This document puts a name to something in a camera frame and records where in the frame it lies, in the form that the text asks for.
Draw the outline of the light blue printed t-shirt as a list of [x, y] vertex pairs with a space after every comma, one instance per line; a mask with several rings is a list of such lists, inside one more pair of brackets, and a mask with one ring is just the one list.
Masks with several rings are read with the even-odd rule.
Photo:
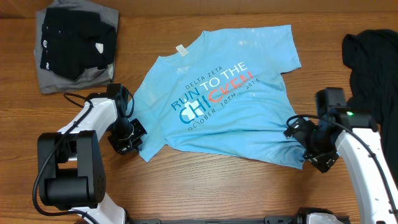
[[170, 146], [301, 169], [303, 147], [284, 136], [295, 112], [283, 79], [300, 66], [290, 25], [203, 31], [158, 57], [135, 92], [139, 155]]

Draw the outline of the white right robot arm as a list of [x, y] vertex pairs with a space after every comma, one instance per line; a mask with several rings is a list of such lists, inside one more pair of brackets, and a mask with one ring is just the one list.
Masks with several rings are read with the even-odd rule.
[[343, 158], [361, 223], [397, 223], [397, 187], [370, 112], [349, 108], [341, 88], [320, 90], [315, 101], [317, 115], [288, 119], [285, 135], [293, 136], [305, 148], [304, 158], [322, 173]]

